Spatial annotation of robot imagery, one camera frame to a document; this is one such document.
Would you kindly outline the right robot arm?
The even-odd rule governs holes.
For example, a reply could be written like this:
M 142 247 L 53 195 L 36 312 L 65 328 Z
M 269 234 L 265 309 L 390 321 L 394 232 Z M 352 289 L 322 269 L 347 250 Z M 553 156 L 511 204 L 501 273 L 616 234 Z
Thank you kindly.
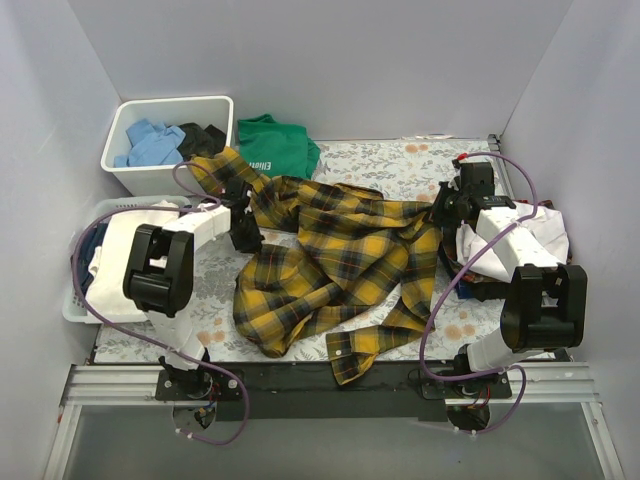
M 499 327 L 463 346 L 446 377 L 460 395 L 471 398 L 486 389 L 489 375 L 543 351 L 582 343 L 588 277 L 581 266 L 551 255 L 525 227 L 535 211 L 519 215 L 509 197 L 496 194 L 489 162 L 461 154 L 452 164 L 458 174 L 441 183 L 431 220 L 438 227 L 474 227 L 487 244 L 471 259 L 493 251 L 510 280 Z

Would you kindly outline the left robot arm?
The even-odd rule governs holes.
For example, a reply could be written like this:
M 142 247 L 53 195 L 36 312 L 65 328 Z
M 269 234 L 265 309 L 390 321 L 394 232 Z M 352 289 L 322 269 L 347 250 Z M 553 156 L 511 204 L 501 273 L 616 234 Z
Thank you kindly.
M 194 286 L 194 256 L 217 238 L 229 235 L 241 253 L 256 253 L 263 236 L 251 211 L 252 187 L 240 179 L 224 188 L 221 204 L 202 204 L 164 226 L 140 225 L 134 234 L 123 279 L 123 293 L 151 321 L 167 355 L 162 364 L 181 372 L 178 387 L 193 400 L 213 386 L 199 366 L 206 348 L 186 311 Z

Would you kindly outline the yellow plaid long sleeve shirt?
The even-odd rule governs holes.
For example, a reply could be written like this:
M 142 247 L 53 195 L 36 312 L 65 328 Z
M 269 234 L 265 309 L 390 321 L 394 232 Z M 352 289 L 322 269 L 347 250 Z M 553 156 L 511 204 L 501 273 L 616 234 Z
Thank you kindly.
M 233 180 L 247 182 L 257 224 L 296 237 L 292 247 L 264 245 L 236 279 L 235 327 L 263 354 L 278 358 L 323 334 L 334 378 L 345 385 L 380 354 L 422 336 L 441 241 L 428 203 L 270 178 L 229 148 L 195 157 L 191 171 L 213 196 Z

